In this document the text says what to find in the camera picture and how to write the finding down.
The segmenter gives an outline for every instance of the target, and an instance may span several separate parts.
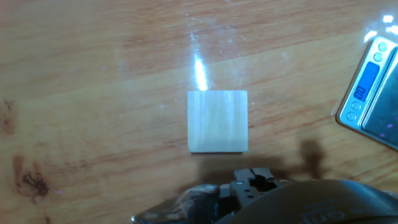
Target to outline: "white block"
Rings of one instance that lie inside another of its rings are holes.
[[[248,93],[188,92],[190,152],[248,151]]]

